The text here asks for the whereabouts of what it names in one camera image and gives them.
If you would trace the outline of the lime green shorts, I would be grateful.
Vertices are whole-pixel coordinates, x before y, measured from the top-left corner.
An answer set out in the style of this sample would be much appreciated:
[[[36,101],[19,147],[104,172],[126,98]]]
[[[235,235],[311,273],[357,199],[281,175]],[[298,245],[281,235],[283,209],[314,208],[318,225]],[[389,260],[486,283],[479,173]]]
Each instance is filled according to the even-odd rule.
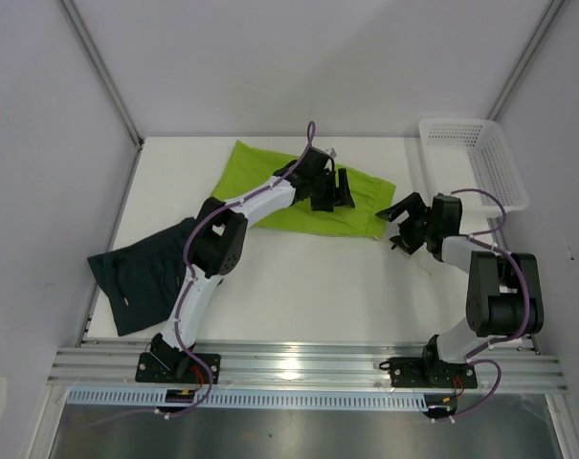
[[[259,188],[295,159],[238,141],[212,196],[225,201]],[[382,236],[386,224],[376,213],[390,206],[396,185],[340,164],[327,168],[325,174],[329,178],[313,198],[280,209],[257,225],[325,236]]]

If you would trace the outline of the dark navy shorts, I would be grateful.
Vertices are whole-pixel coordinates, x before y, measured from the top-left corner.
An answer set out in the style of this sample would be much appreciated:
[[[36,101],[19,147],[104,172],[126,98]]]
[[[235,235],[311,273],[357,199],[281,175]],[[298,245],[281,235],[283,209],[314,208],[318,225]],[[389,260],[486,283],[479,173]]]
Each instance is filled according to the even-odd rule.
[[[186,273],[183,249],[195,226],[189,217],[130,246],[87,258],[119,336],[169,318]]]

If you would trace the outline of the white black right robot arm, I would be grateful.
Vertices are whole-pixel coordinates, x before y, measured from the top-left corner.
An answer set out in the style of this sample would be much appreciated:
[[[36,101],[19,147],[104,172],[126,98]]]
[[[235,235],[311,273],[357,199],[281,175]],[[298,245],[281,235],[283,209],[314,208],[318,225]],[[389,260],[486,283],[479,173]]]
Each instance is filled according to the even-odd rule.
[[[537,259],[509,252],[460,231],[463,206],[457,193],[437,194],[427,205],[417,192],[378,218],[396,222],[393,248],[407,255],[424,248],[435,260],[468,275],[465,317],[451,330],[432,336],[420,357],[390,358],[379,367],[394,387],[477,385],[478,354],[497,344],[539,333],[545,322]]]

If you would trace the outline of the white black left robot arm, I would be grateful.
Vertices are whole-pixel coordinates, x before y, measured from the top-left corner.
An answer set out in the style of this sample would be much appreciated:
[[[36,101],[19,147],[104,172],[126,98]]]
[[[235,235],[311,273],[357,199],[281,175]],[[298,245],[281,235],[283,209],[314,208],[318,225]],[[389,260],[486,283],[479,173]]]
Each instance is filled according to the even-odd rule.
[[[251,226],[303,201],[315,212],[355,207],[347,172],[336,167],[335,158],[334,149],[309,145],[255,189],[226,201],[211,197],[203,203],[184,248],[186,274],[178,298],[145,353],[167,381],[178,383],[189,374],[206,308],[216,287],[240,261]]]

